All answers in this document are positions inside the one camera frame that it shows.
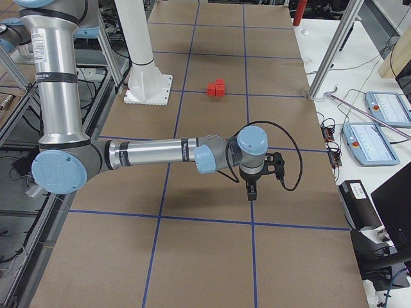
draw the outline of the light blue device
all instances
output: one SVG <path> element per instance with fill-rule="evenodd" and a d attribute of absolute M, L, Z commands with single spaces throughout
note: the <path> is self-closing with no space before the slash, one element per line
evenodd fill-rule
<path fill-rule="evenodd" d="M 391 92 L 367 92 L 365 101 L 371 114 L 394 127 L 411 127 L 411 111 L 401 95 Z"/>
<path fill-rule="evenodd" d="M 342 132 L 354 157 L 363 166 L 394 166 L 399 159 L 375 122 L 346 123 Z"/>

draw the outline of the robotic arm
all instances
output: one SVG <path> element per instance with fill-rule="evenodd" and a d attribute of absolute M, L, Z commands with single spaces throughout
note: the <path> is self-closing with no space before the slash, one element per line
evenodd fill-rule
<path fill-rule="evenodd" d="M 275 173 L 284 178 L 279 153 L 266 156 L 267 135 L 247 125 L 225 140 L 210 135 L 150 142 L 92 141 L 82 130 L 73 35 L 98 27 L 97 0 L 15 0 L 21 21 L 30 29 L 36 81 L 42 105 L 44 135 L 34 160 L 35 181 L 56 194 L 80 189 L 98 173 L 136 164 L 195 162 L 200 173 L 240 167 L 249 200 L 256 199 L 256 180 Z"/>

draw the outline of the floor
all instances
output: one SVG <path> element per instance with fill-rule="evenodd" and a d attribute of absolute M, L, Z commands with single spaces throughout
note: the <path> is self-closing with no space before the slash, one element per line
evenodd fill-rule
<path fill-rule="evenodd" d="M 149 21 L 174 76 L 168 106 L 118 96 L 100 138 L 228 137 L 272 120 L 302 149 L 302 182 L 264 178 L 250 203 L 244 184 L 194 164 L 101 174 L 76 195 L 31 307 L 367 307 L 288 11 L 157 3 Z M 216 78 L 220 99 L 205 94 Z M 264 129 L 292 186 L 296 151 Z"/>

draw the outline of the white surface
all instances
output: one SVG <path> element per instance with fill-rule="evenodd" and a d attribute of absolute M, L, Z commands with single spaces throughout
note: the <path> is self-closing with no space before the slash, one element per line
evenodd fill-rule
<path fill-rule="evenodd" d="M 372 0 L 380 9 L 381 13 L 388 19 L 391 25 L 396 28 L 400 20 L 408 10 L 408 6 L 403 5 L 403 0 Z M 398 27 L 398 33 L 404 34 L 405 30 L 411 25 L 411 12 L 407 14 L 401 25 Z"/>
<path fill-rule="evenodd" d="M 316 71 L 328 45 L 338 26 L 338 21 L 321 21 L 303 19 L 299 27 L 295 27 L 295 34 L 300 47 L 302 59 L 304 61 L 305 70 L 307 73 Z M 345 45 L 343 51 L 337 54 L 334 60 L 334 69 L 345 69 L 348 67 L 356 67 L 360 64 L 370 61 L 378 56 L 379 53 L 369 38 L 367 32 L 360 22 L 356 22 L 354 30 Z M 382 91 L 382 92 L 401 92 L 395 80 L 382 79 L 378 74 L 378 67 L 382 63 L 382 59 L 378 56 L 375 60 L 365 64 L 357 69 L 346 71 L 330 71 L 323 83 L 319 98 L 315 105 L 317 111 L 324 116 L 332 117 L 336 123 L 343 123 L 345 115 L 338 111 L 337 104 L 329 98 L 322 99 L 322 93 L 332 91 L 336 86 L 338 90 L 334 93 L 335 96 L 344 99 L 349 89 L 362 88 L 362 91 Z M 308 75 L 309 83 L 312 82 L 314 74 Z M 354 103 L 356 107 L 362 110 L 367 110 L 365 104 L 365 95 L 351 91 L 346 99 L 349 103 Z M 350 122 L 369 122 L 365 116 L 351 111 L 349 114 Z M 335 128 L 335 139 L 341 145 L 342 149 L 342 167 L 340 168 L 340 177 L 337 184 L 341 184 L 344 180 L 360 179 L 368 194 L 379 187 L 384 181 L 391 177 L 394 173 L 400 170 L 403 166 L 411 161 L 411 141 L 393 145 L 394 151 L 397 153 L 401 163 L 397 166 L 389 167 L 363 167 L 357 163 L 353 157 L 351 150 L 347 147 L 345 140 L 341 144 L 340 132 L 341 125 Z M 401 136 L 382 128 L 389 141 L 403 140 Z M 410 134 L 410 129 L 401 129 Z M 411 288 L 393 290 L 392 298 L 389 300 L 389 308 L 410 308 L 411 307 Z"/>

